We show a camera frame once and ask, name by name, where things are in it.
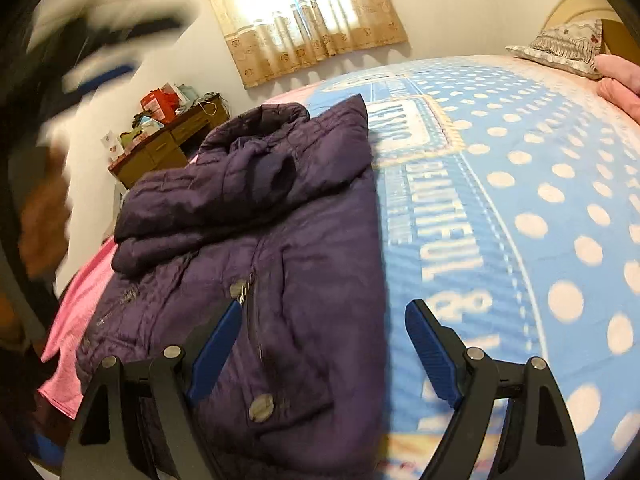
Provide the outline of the dark purple padded jacket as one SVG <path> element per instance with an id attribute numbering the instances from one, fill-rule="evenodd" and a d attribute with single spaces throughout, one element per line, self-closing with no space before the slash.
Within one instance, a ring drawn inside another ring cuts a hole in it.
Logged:
<path id="1" fill-rule="evenodd" d="M 386 291 L 368 112 L 262 105 L 192 164 L 151 172 L 117 219 L 113 277 L 76 352 L 155 358 L 243 298 L 238 339 L 196 406 L 230 479 L 370 479 L 384 434 Z"/>

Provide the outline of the blue pink printed bedspread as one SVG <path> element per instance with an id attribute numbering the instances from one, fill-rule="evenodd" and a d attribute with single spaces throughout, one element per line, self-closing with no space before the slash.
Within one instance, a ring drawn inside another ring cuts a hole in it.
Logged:
<path id="1" fill-rule="evenodd" d="M 514 58 L 371 68 L 297 99 L 368 112 L 386 291 L 384 434 L 370 479 L 416 479 L 451 411 L 405 328 L 422 299 L 492 358 L 548 362 L 585 475 L 607 477 L 639 430 L 639 128 L 594 84 Z M 77 414 L 76 352 L 113 277 L 114 236 L 76 274 L 44 353 L 55 413 Z"/>

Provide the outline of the white greeting card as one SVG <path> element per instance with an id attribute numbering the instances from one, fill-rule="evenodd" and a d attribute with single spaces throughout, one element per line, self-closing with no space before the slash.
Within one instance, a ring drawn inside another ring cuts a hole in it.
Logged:
<path id="1" fill-rule="evenodd" d="M 120 143 L 120 137 L 113 131 L 109 131 L 102 139 L 101 142 L 107 151 L 108 158 L 111 162 L 116 162 L 120 156 L 125 154 L 125 150 Z"/>

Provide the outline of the dark wooden desk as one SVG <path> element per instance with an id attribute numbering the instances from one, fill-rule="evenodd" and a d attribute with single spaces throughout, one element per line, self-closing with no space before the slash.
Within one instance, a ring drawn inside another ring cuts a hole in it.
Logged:
<path id="1" fill-rule="evenodd" d="M 140 139 L 107 170 L 125 188 L 145 174 L 186 166 L 206 136 L 229 119 L 227 102 L 219 93 L 196 102 L 173 122 Z"/>

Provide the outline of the red gift box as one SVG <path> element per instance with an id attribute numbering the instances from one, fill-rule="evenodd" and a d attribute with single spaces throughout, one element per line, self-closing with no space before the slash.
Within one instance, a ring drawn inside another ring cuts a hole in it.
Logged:
<path id="1" fill-rule="evenodd" d="M 166 125 L 176 119 L 180 101 L 173 91 L 155 89 L 141 99 L 140 105 L 153 119 Z"/>

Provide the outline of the folded pink floral blanket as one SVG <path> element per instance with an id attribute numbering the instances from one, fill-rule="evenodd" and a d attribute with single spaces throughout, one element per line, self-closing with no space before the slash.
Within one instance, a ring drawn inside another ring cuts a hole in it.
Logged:
<path id="1" fill-rule="evenodd" d="M 640 67 L 617 55 L 599 54 L 594 65 L 602 78 L 597 95 L 640 124 Z"/>

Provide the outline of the grey patterned pillow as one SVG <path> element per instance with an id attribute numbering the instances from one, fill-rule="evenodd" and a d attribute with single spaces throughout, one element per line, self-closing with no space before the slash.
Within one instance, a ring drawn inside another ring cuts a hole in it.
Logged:
<path id="1" fill-rule="evenodd" d="M 598 80 L 602 75 L 594 60 L 602 52 L 602 36 L 602 21 L 595 18 L 546 28 L 528 46 L 506 50 L 517 58 Z"/>

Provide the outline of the cream wooden headboard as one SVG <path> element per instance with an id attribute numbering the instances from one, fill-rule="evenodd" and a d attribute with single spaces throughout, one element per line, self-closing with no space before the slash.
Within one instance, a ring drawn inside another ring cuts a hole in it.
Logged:
<path id="1" fill-rule="evenodd" d="M 639 46 L 608 0 L 561 0 L 550 12 L 542 28 L 596 18 L 602 21 L 602 53 L 617 55 L 638 65 Z"/>

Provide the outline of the beige curtain centre window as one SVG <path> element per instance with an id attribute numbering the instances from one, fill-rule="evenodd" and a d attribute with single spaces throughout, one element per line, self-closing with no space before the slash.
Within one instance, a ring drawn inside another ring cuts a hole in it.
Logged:
<path id="1" fill-rule="evenodd" d="M 392 0 L 208 1 L 247 89 L 408 39 Z"/>

